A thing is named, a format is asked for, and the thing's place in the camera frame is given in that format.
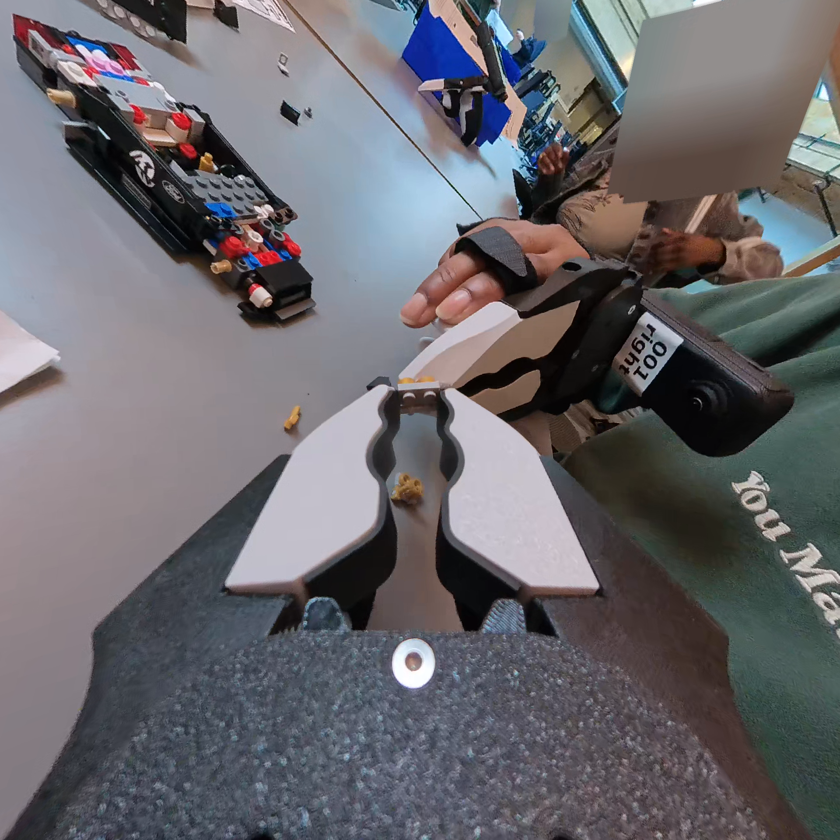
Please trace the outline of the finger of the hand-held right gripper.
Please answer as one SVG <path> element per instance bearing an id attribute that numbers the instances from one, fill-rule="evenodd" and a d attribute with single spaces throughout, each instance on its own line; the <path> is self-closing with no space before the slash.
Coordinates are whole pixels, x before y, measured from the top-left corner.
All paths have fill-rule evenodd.
<path id="1" fill-rule="evenodd" d="M 500 415 L 529 405 L 542 383 L 537 368 L 505 367 L 459 378 L 459 391 L 487 411 Z"/>
<path id="2" fill-rule="evenodd" d="M 523 318 L 507 303 L 495 301 L 451 327 L 422 350 L 399 379 L 464 386 L 481 375 L 496 374 L 519 359 L 548 355 L 573 323 L 578 301 Z"/>

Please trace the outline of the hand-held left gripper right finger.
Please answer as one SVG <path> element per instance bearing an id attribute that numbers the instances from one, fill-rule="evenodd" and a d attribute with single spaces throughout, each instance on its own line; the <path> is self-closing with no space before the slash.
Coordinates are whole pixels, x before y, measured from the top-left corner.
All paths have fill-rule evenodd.
<path id="1" fill-rule="evenodd" d="M 438 578 L 483 620 L 493 603 L 600 590 L 538 450 L 455 389 L 441 392 Z"/>

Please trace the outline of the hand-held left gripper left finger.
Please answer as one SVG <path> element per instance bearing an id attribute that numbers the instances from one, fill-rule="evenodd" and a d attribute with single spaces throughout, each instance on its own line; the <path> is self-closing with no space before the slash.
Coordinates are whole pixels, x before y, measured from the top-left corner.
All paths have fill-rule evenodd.
<path id="1" fill-rule="evenodd" d="M 238 595 L 372 602 L 396 565 L 386 482 L 396 463 L 397 392 L 376 385 L 290 455 L 225 588 Z"/>

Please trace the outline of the gold lego engine assembly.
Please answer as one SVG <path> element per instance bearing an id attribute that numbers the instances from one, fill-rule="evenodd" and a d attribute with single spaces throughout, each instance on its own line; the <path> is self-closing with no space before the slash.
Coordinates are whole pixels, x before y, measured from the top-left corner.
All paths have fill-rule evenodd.
<path id="1" fill-rule="evenodd" d="M 400 414 L 416 413 L 435 417 L 438 414 L 441 383 L 431 377 L 400 378 L 396 384 Z"/>

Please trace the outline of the black lego car model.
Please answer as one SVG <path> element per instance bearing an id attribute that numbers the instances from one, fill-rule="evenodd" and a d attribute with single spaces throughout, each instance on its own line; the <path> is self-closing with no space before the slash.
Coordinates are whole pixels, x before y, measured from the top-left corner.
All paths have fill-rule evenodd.
<path id="1" fill-rule="evenodd" d="M 252 322 L 315 308 L 287 233 L 297 219 L 211 116 L 174 98 L 132 50 L 13 15 L 17 62 L 66 116 L 70 154 L 174 256 L 207 253 Z"/>

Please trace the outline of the black printed lego plate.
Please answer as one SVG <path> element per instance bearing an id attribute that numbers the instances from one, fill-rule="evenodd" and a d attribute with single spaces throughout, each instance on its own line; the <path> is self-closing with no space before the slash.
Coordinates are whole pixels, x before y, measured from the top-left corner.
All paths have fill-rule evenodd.
<path id="1" fill-rule="evenodd" d="M 95 8 L 147 39 L 186 44 L 186 1 L 94 1 Z"/>

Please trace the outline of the person's right forearm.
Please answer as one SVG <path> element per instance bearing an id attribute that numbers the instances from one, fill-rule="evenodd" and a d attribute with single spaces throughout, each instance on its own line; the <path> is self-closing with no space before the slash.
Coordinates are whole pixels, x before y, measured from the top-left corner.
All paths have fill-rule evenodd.
<path id="1" fill-rule="evenodd" d="M 629 386 L 615 378 L 609 378 L 599 387 L 593 399 L 595 408 L 608 416 L 636 417 L 646 409 L 641 405 L 641 397 Z"/>

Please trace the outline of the person's right hand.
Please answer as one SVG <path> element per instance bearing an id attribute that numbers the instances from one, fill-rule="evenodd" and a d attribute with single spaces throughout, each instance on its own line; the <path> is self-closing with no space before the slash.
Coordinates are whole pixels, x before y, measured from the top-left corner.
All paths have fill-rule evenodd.
<path id="1" fill-rule="evenodd" d="M 507 230 L 531 261 L 538 279 L 544 282 L 564 262 L 588 259 L 589 254 L 574 237 L 557 224 L 537 225 L 527 221 L 493 218 L 476 227 Z M 435 320 L 455 325 L 494 301 L 505 291 L 497 276 L 477 255 L 457 253 L 452 244 L 400 312 L 402 322 L 420 329 Z"/>

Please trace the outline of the black handheld device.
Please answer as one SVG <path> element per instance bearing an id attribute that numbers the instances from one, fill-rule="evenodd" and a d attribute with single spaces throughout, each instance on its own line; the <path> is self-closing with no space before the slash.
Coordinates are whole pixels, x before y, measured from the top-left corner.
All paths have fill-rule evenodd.
<path id="1" fill-rule="evenodd" d="M 438 78 L 423 81 L 417 91 L 440 95 L 444 114 L 458 123 L 465 147 L 476 144 L 484 119 L 483 100 L 490 95 L 498 102 L 508 99 L 507 74 L 501 61 L 495 31 L 487 22 L 476 30 L 478 47 L 486 62 L 486 72 L 472 77 Z"/>

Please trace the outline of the blue plastic storage bin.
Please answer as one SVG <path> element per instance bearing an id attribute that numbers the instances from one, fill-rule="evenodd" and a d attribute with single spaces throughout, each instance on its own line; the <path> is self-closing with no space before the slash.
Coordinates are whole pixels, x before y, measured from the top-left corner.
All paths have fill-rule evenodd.
<path id="1" fill-rule="evenodd" d="M 423 4 L 413 33 L 402 53 L 405 63 L 419 79 L 420 84 L 432 79 L 472 77 L 487 72 L 486 62 L 477 44 L 476 30 L 479 24 L 473 25 L 462 14 L 456 2 Z M 497 38 L 496 41 L 507 74 L 507 100 L 498 102 L 489 94 L 485 95 L 484 119 L 475 146 L 493 144 L 499 138 L 506 138 L 514 144 L 525 114 L 524 105 L 512 86 L 519 79 L 518 70 Z M 437 103 L 445 115 L 439 94 L 421 95 Z M 445 117 L 460 136 L 458 123 L 446 115 Z"/>

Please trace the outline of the white numbered paper bag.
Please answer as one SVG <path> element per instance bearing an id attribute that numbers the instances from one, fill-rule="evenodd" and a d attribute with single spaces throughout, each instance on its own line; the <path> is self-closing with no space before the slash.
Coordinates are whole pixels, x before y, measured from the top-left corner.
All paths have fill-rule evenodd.
<path id="1" fill-rule="evenodd" d="M 58 350 L 1 312 L 1 393 L 60 361 Z"/>

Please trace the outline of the crumpled white paper bag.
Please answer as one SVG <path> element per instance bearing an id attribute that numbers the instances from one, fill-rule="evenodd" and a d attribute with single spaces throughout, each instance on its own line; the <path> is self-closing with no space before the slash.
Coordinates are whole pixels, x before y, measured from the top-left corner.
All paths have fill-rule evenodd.
<path id="1" fill-rule="evenodd" d="M 238 7 L 270 21 L 272 24 L 294 33 L 296 30 L 280 1 L 232 1 Z"/>

